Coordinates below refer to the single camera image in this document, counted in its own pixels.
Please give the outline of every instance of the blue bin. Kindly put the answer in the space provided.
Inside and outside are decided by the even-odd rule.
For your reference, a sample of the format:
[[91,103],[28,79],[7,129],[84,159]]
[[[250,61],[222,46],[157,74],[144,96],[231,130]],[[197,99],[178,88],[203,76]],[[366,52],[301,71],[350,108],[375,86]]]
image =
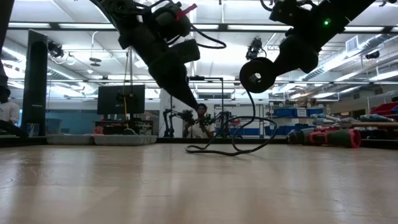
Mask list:
[[284,128],[284,135],[288,135],[291,130],[296,130],[296,126],[285,126]]
[[259,135],[260,129],[258,128],[245,128],[244,135]]
[[[271,136],[275,129],[271,130],[269,126],[264,127],[267,136]],[[277,135],[284,135],[285,126],[279,126]]]
[[[237,128],[231,128],[229,131],[231,131],[231,134],[235,134],[235,132],[237,131]],[[238,135],[244,135],[244,129],[240,130],[238,132]]]
[[310,117],[313,114],[322,114],[323,109],[307,109],[307,116]]
[[277,109],[274,110],[274,116],[293,116],[294,115],[294,109]]

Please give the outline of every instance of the wooden floor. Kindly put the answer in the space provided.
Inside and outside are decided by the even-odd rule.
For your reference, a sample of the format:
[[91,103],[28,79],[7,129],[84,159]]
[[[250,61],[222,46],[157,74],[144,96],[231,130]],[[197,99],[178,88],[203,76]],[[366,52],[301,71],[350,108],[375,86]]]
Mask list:
[[397,151],[183,147],[0,148],[0,223],[398,223]]

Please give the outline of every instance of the cable spool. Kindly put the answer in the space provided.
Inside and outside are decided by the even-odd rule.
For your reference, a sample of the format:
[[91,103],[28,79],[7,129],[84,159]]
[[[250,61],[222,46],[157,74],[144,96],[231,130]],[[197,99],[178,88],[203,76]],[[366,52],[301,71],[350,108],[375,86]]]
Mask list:
[[247,91],[263,93],[275,83],[273,63],[268,58],[255,58],[243,65],[239,79]]

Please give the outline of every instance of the fluorescent light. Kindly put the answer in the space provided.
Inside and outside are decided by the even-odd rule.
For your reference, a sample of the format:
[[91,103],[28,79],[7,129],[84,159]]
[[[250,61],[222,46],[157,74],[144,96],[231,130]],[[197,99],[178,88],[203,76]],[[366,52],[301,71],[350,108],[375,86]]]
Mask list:
[[[198,89],[198,93],[221,93],[220,89]],[[224,93],[232,93],[233,89],[226,89]]]
[[17,70],[4,67],[4,71],[9,78],[25,78],[25,74],[22,72],[18,72]]
[[349,26],[346,27],[347,32],[378,32],[382,31],[384,27],[355,27]]
[[193,24],[198,29],[218,29],[218,25],[214,24]]
[[277,30],[288,31],[291,26],[263,26],[263,25],[228,25],[228,29],[232,30]]
[[340,82],[340,81],[349,79],[349,78],[354,77],[354,76],[355,76],[354,73],[350,73],[350,74],[347,74],[347,75],[343,75],[342,77],[336,79],[335,81],[336,81],[336,82]]
[[337,85],[368,85],[370,82],[335,82]]
[[112,24],[59,24],[62,29],[114,29]]
[[51,28],[48,23],[36,23],[36,22],[10,22],[8,23],[10,28]]
[[290,99],[296,99],[296,98],[299,98],[299,97],[302,97],[302,96],[304,96],[304,94],[297,93],[297,94],[294,94],[293,96],[291,96]]
[[67,95],[67,96],[72,96],[72,97],[83,96],[83,94],[81,94],[79,92],[76,92],[76,91],[68,89],[68,88],[60,87],[60,86],[53,86],[53,87],[51,87],[50,90],[54,91],[56,93],[62,94],[62,95]]
[[370,78],[369,81],[375,82],[375,81],[379,81],[379,80],[384,80],[387,78],[391,78],[398,75],[398,71],[393,71],[393,72],[387,72],[387,73],[383,73],[383,74],[379,74],[373,78]]
[[346,89],[346,90],[341,91],[340,93],[348,93],[348,92],[350,92],[350,91],[356,90],[357,88],[359,88],[359,86],[352,87],[352,88],[348,88],[348,89]]
[[26,60],[25,55],[22,55],[22,54],[20,54],[18,52],[15,52],[15,51],[11,50],[11,49],[8,49],[7,47],[3,47],[2,50],[7,52],[7,53],[9,53],[9,54],[11,54],[12,56],[18,58],[19,60],[22,60],[22,61]]
[[143,60],[139,60],[138,62],[134,63],[137,68],[145,68],[148,69],[148,65],[145,64]]
[[67,74],[65,74],[63,72],[58,71],[58,70],[53,69],[52,71],[53,72],[57,72],[58,74],[62,75],[65,78],[69,78],[70,80],[74,80],[75,79],[75,78],[73,78],[73,77],[71,77],[71,76],[69,76],[69,75],[67,75]]
[[8,82],[8,85],[13,86],[15,88],[20,88],[20,89],[24,89],[24,85],[18,83],[18,82]]
[[325,98],[331,95],[334,95],[335,93],[320,93],[318,95],[313,96],[314,98]]

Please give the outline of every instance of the black pole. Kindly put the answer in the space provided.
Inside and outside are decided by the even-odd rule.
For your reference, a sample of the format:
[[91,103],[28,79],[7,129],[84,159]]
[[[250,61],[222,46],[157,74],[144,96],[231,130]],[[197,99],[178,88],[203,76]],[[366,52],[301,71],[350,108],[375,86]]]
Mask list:
[[47,36],[29,30],[21,128],[30,136],[45,136]]
[[[224,126],[224,78],[220,78],[221,80],[221,128]],[[221,131],[221,136],[225,138],[225,131],[224,129]]]
[[[14,0],[0,0],[0,55],[6,39]],[[8,77],[0,60],[0,86],[7,86]]]

